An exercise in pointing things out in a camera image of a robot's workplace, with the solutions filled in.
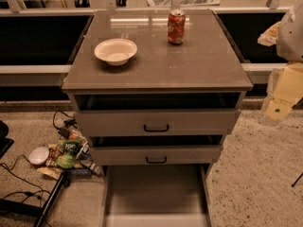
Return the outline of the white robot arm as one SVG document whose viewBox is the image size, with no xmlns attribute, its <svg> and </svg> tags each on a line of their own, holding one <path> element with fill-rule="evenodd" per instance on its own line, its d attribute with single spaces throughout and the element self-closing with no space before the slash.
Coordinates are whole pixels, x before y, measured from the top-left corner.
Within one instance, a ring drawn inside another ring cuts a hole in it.
<svg viewBox="0 0 303 227">
<path fill-rule="evenodd" d="M 287 61 L 282 69 L 272 71 L 261 107 L 260 122 L 274 126 L 303 98 L 303 0 L 297 0 L 280 22 L 265 30 L 258 43 L 275 45 L 277 55 Z"/>
</svg>

